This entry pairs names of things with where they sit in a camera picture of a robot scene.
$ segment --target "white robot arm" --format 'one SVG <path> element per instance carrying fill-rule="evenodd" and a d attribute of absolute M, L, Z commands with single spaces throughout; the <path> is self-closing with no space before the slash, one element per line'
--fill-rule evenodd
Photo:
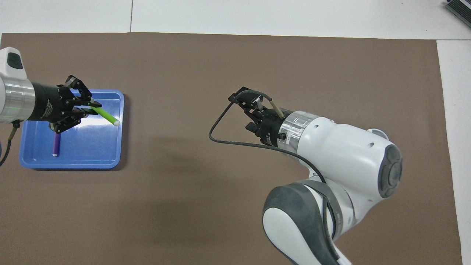
<path fill-rule="evenodd" d="M 78 90 L 74 96 L 71 89 Z M 97 115 L 90 108 L 101 107 L 92 101 L 92 94 L 83 82 L 69 76 L 64 85 L 54 86 L 30 82 L 26 76 L 20 52 L 12 47 L 0 50 L 0 123 L 12 123 L 13 130 L 0 166 L 8 155 L 11 140 L 23 120 L 49 122 L 56 133 L 62 133 L 79 124 L 89 114 Z"/>
<path fill-rule="evenodd" d="M 261 104 L 263 98 L 273 106 Z M 303 111 L 279 109 L 267 95 L 241 88 L 210 130 L 220 143 L 290 154 L 309 169 L 307 179 L 274 188 L 263 208 L 263 228 L 293 264 L 350 265 L 333 241 L 391 196 L 402 175 L 402 156 L 385 133 Z M 232 104 L 252 120 L 246 129 L 264 145 L 222 141 L 212 131 Z"/>

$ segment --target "blue tray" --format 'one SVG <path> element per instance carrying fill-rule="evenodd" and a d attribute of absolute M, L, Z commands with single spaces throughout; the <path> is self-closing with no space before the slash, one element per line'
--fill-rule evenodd
<path fill-rule="evenodd" d="M 59 155 L 54 157 L 54 132 L 49 129 L 49 123 L 25 121 L 22 124 L 19 155 L 22 166 L 42 169 L 109 169 L 119 163 L 124 95 L 112 89 L 92 89 L 90 92 L 121 125 L 117 127 L 101 116 L 89 115 L 80 124 L 61 133 Z"/>

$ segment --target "brown paper surface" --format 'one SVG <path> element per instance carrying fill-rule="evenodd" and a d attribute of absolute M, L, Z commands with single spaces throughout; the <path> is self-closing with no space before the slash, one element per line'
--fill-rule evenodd
<path fill-rule="evenodd" d="M 114 171 L 0 168 L 2 264 L 289 264 L 266 238 L 269 191 L 307 177 L 277 152 L 211 142 L 242 86 L 399 146 L 398 192 L 336 245 L 357 265 L 461 264 L 435 41 L 170 33 L 3 34 L 28 78 L 126 96 Z M 215 131 L 257 142 L 240 109 Z M 6 148 L 11 127 L 0 126 Z"/>

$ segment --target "green marker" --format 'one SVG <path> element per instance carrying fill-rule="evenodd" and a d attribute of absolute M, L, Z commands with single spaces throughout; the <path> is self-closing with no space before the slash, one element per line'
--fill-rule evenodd
<path fill-rule="evenodd" d="M 91 109 L 95 110 L 98 114 L 100 114 L 100 116 L 105 118 L 107 121 L 111 122 L 111 124 L 113 124 L 114 126 L 119 126 L 121 124 L 120 121 L 118 121 L 115 117 L 113 117 L 111 114 L 106 112 L 106 110 L 102 108 L 92 107 L 92 106 L 90 107 Z"/>

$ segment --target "silver cylindrical joint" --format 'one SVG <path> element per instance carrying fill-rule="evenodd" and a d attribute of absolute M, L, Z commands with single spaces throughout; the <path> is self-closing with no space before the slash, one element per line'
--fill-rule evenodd
<path fill-rule="evenodd" d="M 286 134 L 284 139 L 278 139 L 278 147 L 293 153 L 298 153 L 299 139 L 310 122 L 320 116 L 304 112 L 295 111 L 291 113 L 281 124 L 278 133 Z"/>
<path fill-rule="evenodd" d="M 29 80 L 1 77 L 5 87 L 5 105 L 0 109 L 0 123 L 26 120 L 31 116 L 36 103 L 34 88 Z"/>

